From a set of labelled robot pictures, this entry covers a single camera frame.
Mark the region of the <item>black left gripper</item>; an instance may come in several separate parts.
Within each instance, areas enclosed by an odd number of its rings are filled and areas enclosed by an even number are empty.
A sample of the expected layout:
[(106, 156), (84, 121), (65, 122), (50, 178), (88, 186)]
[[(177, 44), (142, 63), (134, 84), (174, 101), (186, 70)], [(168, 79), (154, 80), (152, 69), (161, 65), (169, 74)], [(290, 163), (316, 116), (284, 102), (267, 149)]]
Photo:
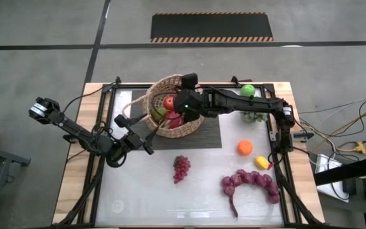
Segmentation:
[[(117, 117), (115, 117), (114, 122), (118, 127), (131, 127), (132, 125), (135, 125), (146, 116), (147, 116), (146, 114), (143, 114), (135, 118), (126, 118), (122, 114), (119, 114), (117, 115)], [(158, 129), (155, 128), (150, 134), (148, 134), (145, 137), (145, 142), (135, 132), (128, 132), (123, 136), (122, 140), (124, 144), (128, 146), (130, 149), (139, 149), (142, 145), (144, 145), (144, 150), (149, 155), (152, 155), (154, 153), (153, 139), (156, 136), (157, 131)]]

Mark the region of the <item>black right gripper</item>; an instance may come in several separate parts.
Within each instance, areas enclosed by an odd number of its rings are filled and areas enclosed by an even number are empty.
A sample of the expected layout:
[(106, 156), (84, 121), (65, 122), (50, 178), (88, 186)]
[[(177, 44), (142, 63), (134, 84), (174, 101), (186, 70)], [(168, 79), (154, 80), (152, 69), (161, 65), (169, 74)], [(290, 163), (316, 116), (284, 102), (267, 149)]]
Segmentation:
[(197, 111), (204, 108), (204, 96), (194, 91), (198, 84), (198, 75), (196, 73), (185, 74), (180, 77), (180, 88), (173, 100), (173, 109), (175, 112), (184, 113), (184, 123), (196, 121), (200, 118)]

